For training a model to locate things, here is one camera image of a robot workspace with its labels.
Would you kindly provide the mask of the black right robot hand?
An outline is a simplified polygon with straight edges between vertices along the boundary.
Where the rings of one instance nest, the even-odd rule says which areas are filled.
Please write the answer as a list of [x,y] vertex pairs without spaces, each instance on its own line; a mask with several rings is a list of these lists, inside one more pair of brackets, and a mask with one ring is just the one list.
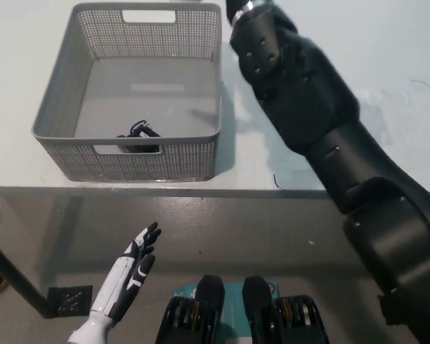
[[248,2],[249,0],[226,0],[226,16],[228,20],[231,22],[238,10]]

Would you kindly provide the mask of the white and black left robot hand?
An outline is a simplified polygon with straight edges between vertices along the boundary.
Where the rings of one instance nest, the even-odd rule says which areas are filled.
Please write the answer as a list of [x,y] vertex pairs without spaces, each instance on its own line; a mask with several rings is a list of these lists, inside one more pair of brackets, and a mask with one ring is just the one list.
[[160,234],[158,223],[153,222],[116,259],[95,298],[91,315],[106,317],[113,325],[123,319],[153,267],[153,244]]

